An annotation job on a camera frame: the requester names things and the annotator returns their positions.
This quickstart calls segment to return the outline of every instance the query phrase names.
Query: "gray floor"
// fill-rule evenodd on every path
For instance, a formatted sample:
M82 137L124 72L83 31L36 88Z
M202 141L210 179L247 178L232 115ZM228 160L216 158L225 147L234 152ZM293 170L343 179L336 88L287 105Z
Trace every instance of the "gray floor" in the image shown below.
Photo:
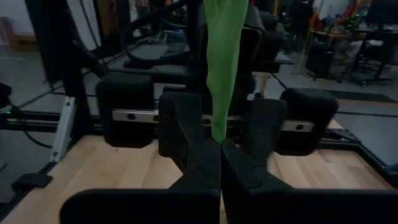
M158 57L164 49L148 46L138 49L137 54L145 58ZM109 67L120 67L124 58L116 60L109 64ZM301 75L292 75L297 71L298 63L295 65L283 66L277 75L288 87L296 88L319 88L327 90L360 91L366 93L381 93L398 100L398 82L388 86L367 86L361 87L357 84L344 82L337 84L335 82L316 81ZM161 72L173 70L174 72L183 72L183 68L159 67ZM44 83L44 70L38 53L14 53L6 47L0 47L0 82L13 87L12 101L15 105L21 105L30 99L46 93L50 90ZM95 85L99 82L93 74L85 77L85 86L87 94L95 94ZM155 97L159 98L162 88L165 84L156 84ZM278 81L271 78L267 83L265 91L266 98L279 98L283 88ZM45 97L27 105L24 110L61 112L64 96L48 94ZM96 98L89 98L90 110L92 114L98 114L96 107ZM378 104L378 103L342 103L340 111L394 114L398 115L398 105ZM397 118L381 118L374 116L352 116L336 115L335 119L345 128L354 132L363 143L369 148L375 149L376 154L388 163L396 161L398 151L395 150L398 145L396 136L396 127L398 127ZM32 133L35 138L46 144L51 144L53 134ZM8 166L0 172L0 202L5 202L12 197L10 184L20 175L37 172L48 161L49 150L31 143L22 132L19 131L0 131L0 160Z

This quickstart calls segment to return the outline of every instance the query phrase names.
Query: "computer monitor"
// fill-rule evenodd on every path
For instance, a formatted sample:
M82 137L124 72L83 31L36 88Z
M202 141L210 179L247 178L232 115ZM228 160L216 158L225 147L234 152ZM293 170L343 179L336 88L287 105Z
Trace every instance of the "computer monitor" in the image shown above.
M382 28L384 24L398 24L397 14L397 0L372 0L365 21L378 24Z

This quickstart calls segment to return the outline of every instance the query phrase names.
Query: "floor mat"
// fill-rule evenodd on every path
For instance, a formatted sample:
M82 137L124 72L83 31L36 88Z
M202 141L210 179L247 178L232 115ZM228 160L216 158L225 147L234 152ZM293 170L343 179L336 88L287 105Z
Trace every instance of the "floor mat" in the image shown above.
M398 103L398 101L389 98L383 94L374 93L357 93L350 91L335 91L335 90L325 90L332 94L339 100L359 100L359 101L370 101L379 103Z

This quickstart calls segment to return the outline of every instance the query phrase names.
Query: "wooden platform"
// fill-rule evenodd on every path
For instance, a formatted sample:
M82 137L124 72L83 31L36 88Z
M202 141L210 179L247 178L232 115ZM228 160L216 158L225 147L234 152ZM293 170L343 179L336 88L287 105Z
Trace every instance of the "wooden platform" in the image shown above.
M270 160L270 172L297 188L391 188L353 152L321 149L306 157L273 154ZM143 149L128 149L111 147L99 136L85 136L49 175L53 181L45 189L34 189L2 224L59 223L60 207L79 191L166 189L182 173L171 159L157 153L157 141ZM223 206L220 216L224 221Z

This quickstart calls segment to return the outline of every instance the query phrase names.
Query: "green resistance band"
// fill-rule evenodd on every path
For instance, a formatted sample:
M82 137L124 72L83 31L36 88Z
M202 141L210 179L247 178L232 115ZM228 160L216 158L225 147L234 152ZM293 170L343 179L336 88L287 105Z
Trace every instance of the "green resistance band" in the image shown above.
M204 0L208 24L207 87L213 98L211 134L221 144L238 69L239 45L247 0Z

